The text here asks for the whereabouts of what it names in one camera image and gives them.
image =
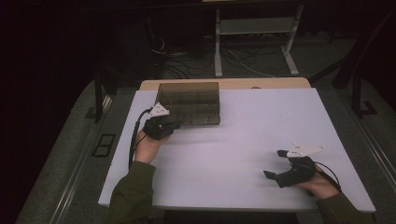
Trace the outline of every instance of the dark background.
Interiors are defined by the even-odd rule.
[[[88,6],[94,3],[85,1]],[[202,35],[214,31],[214,23],[213,10],[180,12],[184,31],[181,33],[181,29],[175,29],[175,22],[180,21],[175,13],[164,20],[166,13],[163,12],[154,15],[147,11],[92,13],[81,11],[72,1],[62,0],[2,1],[0,4],[3,96],[0,221],[13,223],[74,102],[95,75],[103,75],[105,88],[110,93],[118,87],[138,86],[141,80],[158,78],[149,51],[149,16],[158,21],[150,28],[170,43],[179,43],[181,48],[191,37],[197,39],[199,46]],[[334,31],[359,34],[368,27],[375,27],[388,4],[374,0],[311,1],[304,9],[299,35]],[[383,35],[381,38],[391,43],[390,48],[376,50],[375,56],[385,51],[391,52],[387,57],[394,58],[395,36],[394,32]],[[381,85],[386,82],[384,78],[371,79]],[[391,99],[395,96],[394,91],[383,94],[390,94]]]

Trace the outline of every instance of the table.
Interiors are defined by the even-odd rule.
[[[153,165],[153,206],[161,209],[303,212],[316,210],[315,199],[297,188],[280,189],[262,171],[283,173],[289,162],[276,151],[293,143],[325,146],[311,158],[331,167],[344,193],[364,212],[375,208],[351,164],[318,93],[303,78],[214,79],[221,89],[219,126],[183,127],[163,145]],[[302,85],[290,89],[288,81]],[[128,172],[132,128],[141,111],[153,105],[160,81],[142,84],[106,178],[99,204],[108,205],[118,180]],[[281,83],[287,89],[280,89]]]

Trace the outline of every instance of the white plastic part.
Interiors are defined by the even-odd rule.
[[[169,115],[169,110],[165,109],[160,103],[157,103],[152,110],[149,112],[152,117],[159,117]]]
[[[300,158],[323,151],[324,149],[325,146],[319,147],[319,146],[293,144],[293,147],[288,152],[288,154],[286,154],[286,156],[289,158]]]

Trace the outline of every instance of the sleeve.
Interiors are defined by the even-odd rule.
[[[344,193],[318,201],[318,207],[326,224],[374,224],[371,214],[358,211]]]
[[[134,161],[111,195],[106,223],[147,223],[152,206],[155,167]]]

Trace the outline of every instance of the person's left hand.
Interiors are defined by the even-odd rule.
[[[134,160],[145,163],[151,163],[160,149],[160,146],[169,139],[169,136],[156,140],[147,136],[142,130],[136,136],[136,149],[134,152]]]

